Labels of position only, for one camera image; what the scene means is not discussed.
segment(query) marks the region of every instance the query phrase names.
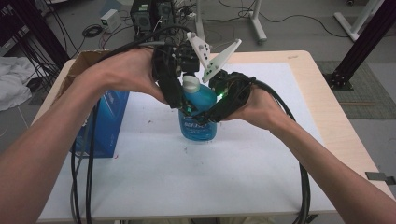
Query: white cap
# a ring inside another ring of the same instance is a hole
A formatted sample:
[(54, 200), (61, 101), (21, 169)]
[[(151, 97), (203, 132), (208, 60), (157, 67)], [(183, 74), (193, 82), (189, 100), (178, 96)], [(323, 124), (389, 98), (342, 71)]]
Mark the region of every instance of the white cap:
[(183, 77), (183, 89), (188, 93), (198, 92), (200, 89), (200, 83), (198, 77), (184, 76)]

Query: human arm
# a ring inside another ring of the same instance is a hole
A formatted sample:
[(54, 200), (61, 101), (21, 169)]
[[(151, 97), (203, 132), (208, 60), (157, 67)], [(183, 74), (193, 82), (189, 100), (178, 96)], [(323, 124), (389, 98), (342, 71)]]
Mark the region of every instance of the human arm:
[(254, 87), (228, 119), (243, 119), (279, 138), (323, 189), (346, 223), (395, 223), (396, 202), (341, 163), (290, 119), (267, 92)]
[(151, 55), (150, 49), (133, 49), (87, 69), (0, 155), (2, 222), (38, 219), (78, 130), (105, 91), (140, 91), (164, 102), (151, 77)]

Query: blue bottle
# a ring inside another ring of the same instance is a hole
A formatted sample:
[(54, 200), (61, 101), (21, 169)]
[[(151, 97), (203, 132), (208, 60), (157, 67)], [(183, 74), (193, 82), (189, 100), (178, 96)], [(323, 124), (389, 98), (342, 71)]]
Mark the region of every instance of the blue bottle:
[[(208, 110), (217, 101), (216, 94), (207, 86), (200, 84), (199, 79), (194, 76), (183, 77), (184, 94), (198, 111), (193, 111), (192, 116)], [(216, 136), (217, 124), (209, 122), (199, 125), (190, 116), (185, 116), (181, 111), (178, 112), (180, 129), (183, 135), (193, 141), (209, 141)]]

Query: blue box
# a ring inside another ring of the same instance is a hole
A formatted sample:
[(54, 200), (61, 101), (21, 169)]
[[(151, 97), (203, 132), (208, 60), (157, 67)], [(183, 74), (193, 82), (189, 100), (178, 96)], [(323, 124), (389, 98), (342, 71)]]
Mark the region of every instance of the blue box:
[[(70, 87), (70, 85), (72, 85), (76, 77), (82, 74), (87, 68), (96, 64), (96, 62), (98, 62), (98, 60), (107, 53), (109, 53), (107, 50), (90, 50), (81, 52), (71, 65), (56, 98), (58, 99)], [(113, 157), (114, 149), (120, 133), (122, 118), (128, 102), (128, 96), (128, 91), (107, 91), (101, 97), (97, 114), (95, 137), (93, 138), (95, 143), (93, 156), (95, 158)], [(76, 155), (80, 155), (81, 152), (84, 152), (84, 156), (89, 155), (91, 136), (92, 115), (87, 118), (86, 125), (82, 126), (78, 132)]]
[[(128, 91), (107, 91), (100, 99), (95, 127), (94, 158), (112, 158), (128, 102)], [(89, 156), (92, 139), (92, 114), (76, 138), (76, 155)]]

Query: floor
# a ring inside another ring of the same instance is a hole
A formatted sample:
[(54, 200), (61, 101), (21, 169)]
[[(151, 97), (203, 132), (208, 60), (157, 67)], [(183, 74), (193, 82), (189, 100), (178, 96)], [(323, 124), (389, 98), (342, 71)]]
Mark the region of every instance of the floor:
[[(223, 3), (241, 6), (241, 1), (237, 0), (223, 0)], [(244, 1), (244, 7), (250, 6), (251, 3), (251, 0)], [(356, 4), (350, 7), (345, 0), (265, 0), (262, 1), (261, 13), (275, 21), (297, 14), (314, 17), (322, 21), (329, 31), (338, 35), (347, 35), (332, 14), (339, 11), (353, 20), (361, 13), (363, 7), (364, 1), (356, 1)], [(124, 6), (116, 0), (71, 0), (57, 4), (55, 8), (74, 44), (78, 47), (83, 40), (81, 32), (85, 27), (99, 23), (99, 18), (111, 8), (128, 11), (130, 7)], [(341, 61), (353, 45), (348, 37), (329, 35), (317, 21), (306, 17), (293, 17), (282, 22), (269, 22), (260, 17), (264, 32), (268, 37), (268, 40), (261, 46), (257, 44), (255, 33), (247, 20), (210, 21), (234, 18), (239, 10), (239, 8), (223, 7), (218, 1), (202, 1), (206, 41), (214, 47), (215, 52), (226, 48), (226, 43), (235, 38), (241, 38), (243, 43), (237, 51), (304, 49), (309, 51), (316, 61)], [(121, 11), (121, 16), (127, 16), (127, 11)], [(62, 33), (53, 16), (48, 15), (47, 22), (63, 43)], [(130, 24), (131, 21), (125, 21), (122, 27), (128, 27)], [(131, 41), (133, 36), (134, 30), (125, 28), (111, 37), (106, 43), (106, 48), (114, 49), (122, 43)], [(100, 48), (99, 38), (100, 36), (85, 39), (81, 49)], [(73, 55), (76, 50), (71, 48), (70, 41), (67, 46), (69, 55)], [(396, 101), (395, 55), (396, 36), (390, 34), (381, 40), (366, 59), (393, 101)], [(22, 55), (17, 48), (14, 48), (7, 56)], [(0, 151), (7, 148), (29, 127), (38, 108), (37, 105), (29, 105), (28, 101), (0, 112)], [(353, 119), (350, 122), (379, 171), (389, 176), (396, 176), (396, 120)], [(396, 186), (390, 186), (390, 189), (396, 196)], [(276, 217), (276, 223), (291, 223), (293, 219), (294, 216), (279, 216)], [(197, 224), (216, 223), (213, 218), (195, 219), (194, 221)], [(343, 223), (343, 221), (338, 215), (329, 214), (319, 216), (312, 223)]]

